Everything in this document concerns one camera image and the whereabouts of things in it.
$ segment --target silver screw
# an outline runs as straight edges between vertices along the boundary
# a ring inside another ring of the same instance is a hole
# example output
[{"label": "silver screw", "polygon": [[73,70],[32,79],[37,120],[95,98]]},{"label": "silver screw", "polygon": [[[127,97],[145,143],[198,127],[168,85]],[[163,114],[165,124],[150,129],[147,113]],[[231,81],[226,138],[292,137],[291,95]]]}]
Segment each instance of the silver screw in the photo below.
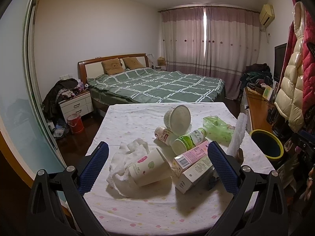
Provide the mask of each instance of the silver screw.
[{"label": "silver screw", "polygon": [[248,167],[248,166],[244,166],[242,169],[245,172],[250,172],[250,167]]},{"label": "silver screw", "polygon": [[37,172],[37,175],[42,176],[44,173],[45,173],[45,170],[39,170],[39,171]]},{"label": "silver screw", "polygon": [[271,174],[272,174],[273,176],[278,176],[278,175],[279,175],[278,172],[276,172],[275,170],[274,170],[274,171],[271,171]]},{"label": "silver screw", "polygon": [[67,171],[68,172],[72,172],[72,171],[74,171],[76,168],[74,167],[74,166],[69,166],[69,167],[67,167]]}]

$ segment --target wall outlet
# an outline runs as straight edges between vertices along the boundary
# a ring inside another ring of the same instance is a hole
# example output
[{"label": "wall outlet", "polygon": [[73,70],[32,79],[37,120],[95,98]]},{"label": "wall outlet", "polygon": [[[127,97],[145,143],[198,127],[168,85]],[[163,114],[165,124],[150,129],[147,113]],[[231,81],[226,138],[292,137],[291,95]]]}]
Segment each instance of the wall outlet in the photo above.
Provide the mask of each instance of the wall outlet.
[{"label": "wall outlet", "polygon": [[67,80],[69,79],[69,75],[63,75],[63,76],[60,76],[59,78],[60,80]]}]

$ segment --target television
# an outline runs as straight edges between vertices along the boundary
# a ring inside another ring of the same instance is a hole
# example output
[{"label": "television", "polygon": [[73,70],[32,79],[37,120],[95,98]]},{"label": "television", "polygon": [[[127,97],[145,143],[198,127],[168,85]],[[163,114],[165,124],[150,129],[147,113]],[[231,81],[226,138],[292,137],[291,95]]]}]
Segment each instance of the television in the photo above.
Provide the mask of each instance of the television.
[{"label": "television", "polygon": [[273,79],[276,82],[280,81],[286,49],[287,49],[286,43],[275,47],[275,66],[273,71]]}]

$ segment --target air conditioner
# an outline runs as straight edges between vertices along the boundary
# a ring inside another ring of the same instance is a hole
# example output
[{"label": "air conditioner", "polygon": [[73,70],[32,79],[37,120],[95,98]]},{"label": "air conditioner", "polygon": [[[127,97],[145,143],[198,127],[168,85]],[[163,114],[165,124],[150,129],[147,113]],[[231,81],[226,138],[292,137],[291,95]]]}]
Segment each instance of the air conditioner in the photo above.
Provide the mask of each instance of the air conditioner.
[{"label": "air conditioner", "polygon": [[275,13],[271,4],[264,4],[259,15],[260,24],[266,28],[275,19]]}]

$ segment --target green leaf print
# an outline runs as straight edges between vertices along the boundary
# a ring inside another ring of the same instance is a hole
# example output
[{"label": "green leaf print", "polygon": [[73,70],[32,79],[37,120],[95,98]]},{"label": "green leaf print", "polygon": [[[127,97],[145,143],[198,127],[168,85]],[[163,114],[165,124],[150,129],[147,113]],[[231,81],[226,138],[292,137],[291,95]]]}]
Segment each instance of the green leaf print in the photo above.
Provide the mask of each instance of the green leaf print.
[{"label": "green leaf print", "polygon": [[153,161],[149,162],[148,167],[149,167],[149,169],[154,168],[154,162]]}]

